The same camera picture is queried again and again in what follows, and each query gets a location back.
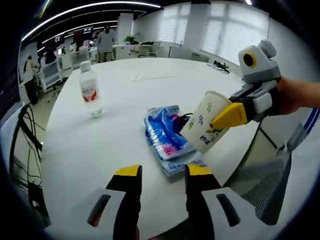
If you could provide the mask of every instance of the ceiling light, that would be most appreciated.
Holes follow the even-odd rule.
[[[69,37],[71,37],[71,36],[73,36],[74,34],[72,33],[72,34],[70,34],[70,35],[68,35],[68,36],[65,36],[64,38],[65,39],[67,39],[67,38],[69,38]]]
[[[153,7],[153,8],[161,8],[159,5],[154,5],[150,3],[145,3],[145,2],[137,2],[137,1],[103,1],[103,2],[96,2],[96,3],[91,3],[83,6],[78,6],[72,9],[69,9],[67,11],[63,11],[53,17],[50,17],[49,19],[45,20],[44,22],[40,23],[38,26],[36,26],[34,29],[32,29],[30,32],[28,32],[22,39],[21,41],[23,42],[26,40],[27,37],[29,37],[31,34],[33,34],[35,31],[37,31],[39,28],[42,26],[46,25],[47,23],[51,22],[52,20],[61,17],[65,14],[71,13],[73,11],[79,10],[79,9],[84,9],[84,8],[89,8],[93,6],[99,6],[99,5],[106,5],[106,4],[134,4],[134,5],[142,5],[142,6],[147,6],[147,7]]]
[[[37,53],[40,52],[41,50],[45,49],[45,47],[40,48],[38,51],[36,51]]]
[[[95,24],[106,24],[106,23],[116,23],[116,22],[118,22],[118,20],[113,20],[113,21],[100,21],[100,22],[94,22],[94,23],[90,23],[90,24],[86,24],[86,25],[82,25],[82,26],[77,26],[77,27],[74,27],[74,28],[69,29],[69,30],[67,30],[67,31],[60,32],[59,34],[57,34],[57,35],[55,35],[55,36],[53,36],[53,37],[50,37],[49,39],[43,41],[42,44],[44,44],[44,43],[48,42],[49,40],[54,39],[55,37],[58,37],[58,36],[60,36],[60,35],[62,35],[62,34],[65,34],[65,33],[67,33],[67,32],[70,32],[70,31],[72,31],[72,30],[76,30],[76,29],[79,29],[79,28],[82,28],[82,27],[86,27],[86,26],[90,26],[90,25],[95,25]]]

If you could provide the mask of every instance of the desk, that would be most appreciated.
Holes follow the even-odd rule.
[[[99,79],[104,114],[87,117],[80,71],[72,72],[52,109],[42,153],[42,187],[51,222],[97,188],[114,172],[142,165],[141,239],[163,233],[188,217],[185,181],[170,182],[145,139],[147,108],[179,105],[192,112],[207,90],[230,96],[242,81],[206,63],[173,58],[136,58],[92,66]],[[248,150],[258,123],[230,129],[204,156],[223,185]]]

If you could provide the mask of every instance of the bottle cap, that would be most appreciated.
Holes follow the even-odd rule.
[[[80,70],[81,72],[85,72],[91,69],[91,61],[83,61],[80,63]]]

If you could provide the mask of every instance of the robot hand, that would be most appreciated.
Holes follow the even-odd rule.
[[[277,62],[271,59],[275,56],[276,49],[268,40],[261,40],[258,46],[251,45],[239,52],[245,85],[229,98],[232,104],[212,120],[212,128],[236,127],[279,115],[277,84],[281,73]]]

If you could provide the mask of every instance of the yellow camera ring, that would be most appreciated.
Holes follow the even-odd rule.
[[[244,53],[243,61],[244,61],[245,65],[247,65],[249,68],[254,68],[257,65],[256,57],[251,52]]]

